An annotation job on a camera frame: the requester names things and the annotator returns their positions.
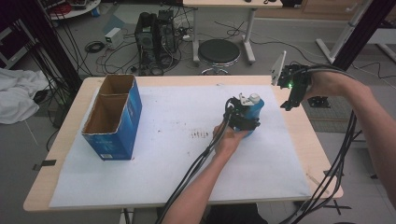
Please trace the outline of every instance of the forearm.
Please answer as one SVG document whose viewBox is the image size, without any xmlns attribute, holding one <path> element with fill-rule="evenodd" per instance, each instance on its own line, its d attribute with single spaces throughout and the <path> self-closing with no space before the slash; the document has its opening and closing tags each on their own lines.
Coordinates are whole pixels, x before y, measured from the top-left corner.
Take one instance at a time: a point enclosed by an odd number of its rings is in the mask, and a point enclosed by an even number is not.
<svg viewBox="0 0 396 224">
<path fill-rule="evenodd" d="M 228 157 L 215 155 L 214 159 L 175 200 L 163 219 L 163 223 L 199 223 L 212 189 L 228 159 Z"/>
<path fill-rule="evenodd" d="M 346 89 L 345 97 L 362 127 L 376 174 L 396 208 L 396 121 L 368 87 L 353 85 Z"/>
</svg>

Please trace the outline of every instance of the blue cardboard box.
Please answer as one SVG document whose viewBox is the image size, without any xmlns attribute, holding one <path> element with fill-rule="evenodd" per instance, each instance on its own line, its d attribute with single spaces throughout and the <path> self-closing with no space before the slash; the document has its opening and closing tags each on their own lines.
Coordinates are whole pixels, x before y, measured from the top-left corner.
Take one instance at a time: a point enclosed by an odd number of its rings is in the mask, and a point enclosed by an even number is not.
<svg viewBox="0 0 396 224">
<path fill-rule="evenodd" d="M 102 160 L 130 160 L 141 111 L 135 77 L 107 75 L 82 135 Z"/>
</svg>

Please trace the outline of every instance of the human arm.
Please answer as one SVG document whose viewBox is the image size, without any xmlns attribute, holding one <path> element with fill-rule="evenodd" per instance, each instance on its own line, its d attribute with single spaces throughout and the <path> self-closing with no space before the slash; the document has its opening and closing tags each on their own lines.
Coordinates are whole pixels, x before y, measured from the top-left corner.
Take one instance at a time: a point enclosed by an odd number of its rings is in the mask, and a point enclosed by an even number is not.
<svg viewBox="0 0 396 224">
<path fill-rule="evenodd" d="M 396 121 L 378 103 L 370 88 L 341 74 L 318 72 L 305 99 L 343 96 L 351 104 L 364 133 L 375 172 L 396 208 Z"/>
<path fill-rule="evenodd" d="M 239 142 L 247 132 L 236 133 L 227 127 L 216 148 L 216 154 L 206 168 L 181 192 L 175 202 L 171 205 L 163 223 L 199 223 L 210 194 L 216 181 L 227 161 L 236 151 Z"/>
</svg>

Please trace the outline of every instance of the table leg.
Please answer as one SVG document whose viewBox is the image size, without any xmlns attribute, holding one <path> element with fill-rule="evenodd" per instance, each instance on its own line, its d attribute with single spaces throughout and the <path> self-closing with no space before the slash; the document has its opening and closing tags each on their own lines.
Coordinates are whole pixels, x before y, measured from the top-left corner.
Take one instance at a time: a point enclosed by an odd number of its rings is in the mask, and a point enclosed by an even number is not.
<svg viewBox="0 0 396 224">
<path fill-rule="evenodd" d="M 253 49 L 250 46 L 250 35 L 251 35 L 251 29 L 253 28 L 253 22 L 254 22 L 254 15 L 256 14 L 256 10 L 257 8 L 252 8 L 249 11 L 249 16 L 248 16 L 248 25 L 247 25 L 247 34 L 246 35 L 242 35 L 243 39 L 244 39 L 244 46 L 245 46 L 245 50 L 247 52 L 247 58 L 248 58 L 248 62 L 250 64 L 253 64 L 256 62 L 256 59 L 254 58 L 254 54 L 253 54 Z"/>
<path fill-rule="evenodd" d="M 195 63 L 199 62 L 198 58 L 198 47 L 199 47 L 199 39 L 198 39 L 198 29 L 197 29 L 197 10 L 198 8 L 196 7 L 194 11 L 192 12 L 192 16 L 194 18 L 194 23 L 193 23 L 193 33 L 192 33 L 192 60 Z"/>
</svg>

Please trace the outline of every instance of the table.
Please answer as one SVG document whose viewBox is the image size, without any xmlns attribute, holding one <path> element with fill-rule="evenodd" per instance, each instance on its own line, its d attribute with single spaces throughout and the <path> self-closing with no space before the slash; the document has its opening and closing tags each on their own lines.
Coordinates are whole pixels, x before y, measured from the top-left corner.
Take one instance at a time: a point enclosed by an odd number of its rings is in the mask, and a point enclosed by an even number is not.
<svg viewBox="0 0 396 224">
<path fill-rule="evenodd" d="M 205 17 L 207 19 L 211 18 L 208 17 L 207 14 L 211 13 L 212 15 L 214 14 L 220 14 L 222 18 L 224 17 L 227 18 L 234 18 L 236 15 L 244 13 L 246 14 L 246 18 L 244 21 L 248 21 L 247 24 L 247 33 L 246 35 L 243 36 L 243 44 L 245 47 L 245 50 L 247 52 L 247 57 L 248 57 L 248 62 L 250 64 L 253 64 L 256 62 L 256 59 L 253 54 L 253 50 L 250 46 L 250 34 L 251 34 L 251 29 L 253 27 L 253 21 L 254 21 L 254 16 L 256 13 L 257 8 L 259 7 L 266 7 L 266 8 L 277 8 L 277 7 L 282 7 L 282 3 L 280 0 L 277 0 L 275 2 L 268 2 L 267 4 L 264 4 L 263 0 L 251 0 L 250 3 L 245 2 L 244 0 L 222 0 L 222 1 L 213 1 L 213 0 L 183 0 L 183 5 L 186 7 L 194 7 L 193 11 L 193 38 L 192 38 L 192 53 L 193 53 L 193 61 L 198 63 L 198 47 L 199 47 L 199 40 L 198 40 L 198 23 L 197 20 L 200 18 L 197 15 L 198 8 L 201 8 L 200 11 L 205 12 Z"/>
<path fill-rule="evenodd" d="M 197 86 L 216 85 L 270 85 L 269 76 L 217 76 L 217 77 L 137 77 L 136 81 L 142 87 L 154 86 Z M 59 174 L 64 164 L 64 159 L 74 142 L 80 123 L 89 107 L 93 93 L 103 82 L 102 77 L 90 77 L 84 80 L 75 102 L 64 120 L 64 125 L 56 137 L 46 161 L 56 160 L 53 166 L 43 166 L 33 184 L 23 208 L 26 211 L 51 211 L 57 210 L 49 207 L 53 192 L 56 188 Z M 273 87 L 274 95 L 279 105 L 288 99 L 289 91 Z M 296 154 L 300 160 L 309 188 L 312 192 L 317 188 L 318 182 L 323 178 L 323 171 L 330 168 L 329 161 L 321 147 L 318 138 L 310 125 L 302 107 L 293 108 L 291 112 L 281 110 L 281 114 L 290 131 L 290 138 L 294 144 Z M 341 189 L 335 198 L 343 195 Z"/>
</svg>

